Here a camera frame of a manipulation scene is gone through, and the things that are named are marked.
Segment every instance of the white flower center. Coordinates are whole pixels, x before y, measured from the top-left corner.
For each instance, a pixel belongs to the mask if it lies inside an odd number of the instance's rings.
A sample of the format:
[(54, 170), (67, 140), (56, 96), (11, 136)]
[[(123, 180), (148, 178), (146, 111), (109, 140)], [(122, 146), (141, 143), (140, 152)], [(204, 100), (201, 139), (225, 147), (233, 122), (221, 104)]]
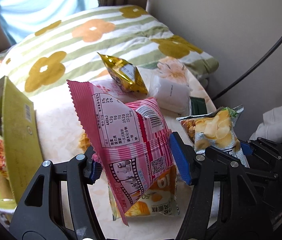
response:
[(46, 71), (47, 69), (48, 69), (48, 66), (45, 65), (45, 66), (40, 68), (40, 72), (42, 73), (42, 72)]

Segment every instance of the blue curtain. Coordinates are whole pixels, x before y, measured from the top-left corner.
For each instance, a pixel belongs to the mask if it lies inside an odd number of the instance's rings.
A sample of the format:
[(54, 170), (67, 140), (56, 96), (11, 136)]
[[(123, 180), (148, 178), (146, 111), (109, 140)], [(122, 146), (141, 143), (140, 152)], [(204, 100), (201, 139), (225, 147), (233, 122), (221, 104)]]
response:
[(0, 0), (0, 23), (15, 44), (64, 16), (95, 7), (97, 0)]

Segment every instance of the bed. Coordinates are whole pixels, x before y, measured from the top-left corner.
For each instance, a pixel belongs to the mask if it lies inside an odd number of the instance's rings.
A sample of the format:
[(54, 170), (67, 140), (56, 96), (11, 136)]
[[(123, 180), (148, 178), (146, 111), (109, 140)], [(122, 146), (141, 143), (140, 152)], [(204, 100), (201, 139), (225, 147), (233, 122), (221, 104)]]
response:
[[(187, 67), (185, 78), (192, 89), (191, 96), (204, 98), (208, 112), (216, 110), (198, 81), (217, 69), (218, 62), (212, 56), (174, 35), (140, 7), (99, 7), (80, 12), (48, 25), (0, 53), (0, 78), (8, 76), (34, 102), (45, 160), (66, 162), (82, 153), (78, 142), (83, 129), (66, 80), (104, 79), (111, 82), (97, 52), (121, 57), (137, 65), (147, 87), (151, 76), (158, 73), (160, 59), (166, 56), (177, 58)], [(191, 144), (175, 120), (178, 115), (167, 110), (162, 112), (169, 128), (178, 131), (183, 141)], [(89, 191), (105, 237), (122, 240), (175, 238), (191, 195), (191, 188), (180, 181), (177, 193), (179, 216), (131, 218), (130, 227), (127, 227), (121, 219), (112, 221), (104, 173), (95, 185), (89, 186)], [(62, 184), (62, 192), (65, 223), (71, 228), (66, 183)], [(211, 213), (211, 223), (217, 217), (218, 199), (216, 186), (212, 208), (216, 213)]]

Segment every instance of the floral quilt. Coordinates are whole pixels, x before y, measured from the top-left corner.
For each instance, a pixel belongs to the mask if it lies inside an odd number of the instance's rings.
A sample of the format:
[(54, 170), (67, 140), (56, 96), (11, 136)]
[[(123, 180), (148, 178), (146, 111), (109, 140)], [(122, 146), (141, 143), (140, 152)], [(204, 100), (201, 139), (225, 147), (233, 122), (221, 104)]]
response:
[(97, 52), (148, 69), (173, 57), (198, 78), (218, 68), (212, 56), (174, 35), (142, 8), (127, 5), (83, 11), (29, 35), (0, 54), (0, 78), (8, 76), (31, 97), (67, 79), (89, 81), (107, 74)]

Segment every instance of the yellow cardboard box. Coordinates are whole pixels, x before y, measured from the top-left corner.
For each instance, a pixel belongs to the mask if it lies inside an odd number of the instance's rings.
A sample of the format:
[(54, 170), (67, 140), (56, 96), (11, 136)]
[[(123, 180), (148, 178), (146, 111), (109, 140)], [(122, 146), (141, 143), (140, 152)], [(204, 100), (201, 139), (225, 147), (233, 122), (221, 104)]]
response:
[(0, 210), (9, 212), (43, 159), (33, 103), (6, 76), (0, 79), (0, 118), (9, 175), (0, 175)]

